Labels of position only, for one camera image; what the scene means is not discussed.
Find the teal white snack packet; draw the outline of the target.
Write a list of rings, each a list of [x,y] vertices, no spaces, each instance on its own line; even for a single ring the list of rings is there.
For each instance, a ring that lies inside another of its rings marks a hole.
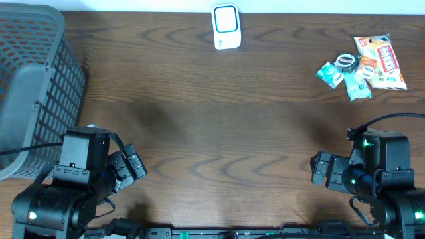
[[[361,98],[371,98],[371,91],[363,77],[355,73],[349,73],[345,75],[344,82],[351,101]]]

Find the orange snack packet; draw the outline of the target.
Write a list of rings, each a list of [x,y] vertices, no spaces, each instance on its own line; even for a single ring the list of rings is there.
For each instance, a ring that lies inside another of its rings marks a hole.
[[[378,62],[375,59],[362,56],[360,57],[359,65],[355,71],[355,74],[370,80],[376,74],[377,66]]]

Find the white yellow chip bag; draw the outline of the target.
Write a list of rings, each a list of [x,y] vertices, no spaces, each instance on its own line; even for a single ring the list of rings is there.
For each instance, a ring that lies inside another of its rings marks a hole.
[[[354,38],[359,60],[362,56],[378,62],[376,74],[365,79],[372,88],[406,90],[407,85],[400,70],[396,54],[391,44],[390,34]]]

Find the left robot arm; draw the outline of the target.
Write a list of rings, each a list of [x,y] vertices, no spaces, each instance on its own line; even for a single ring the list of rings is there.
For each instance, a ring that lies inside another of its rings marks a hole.
[[[72,127],[57,163],[45,167],[14,199],[13,238],[80,238],[96,209],[147,175],[132,144],[98,127]]]

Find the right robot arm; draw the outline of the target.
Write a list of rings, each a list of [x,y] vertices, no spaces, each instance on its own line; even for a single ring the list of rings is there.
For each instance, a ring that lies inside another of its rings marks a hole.
[[[350,156],[320,151],[311,158],[312,183],[350,194],[350,204],[369,205],[370,220],[353,210],[392,238],[423,238],[424,189],[415,186],[407,136],[366,128],[350,129],[347,138],[353,143]]]

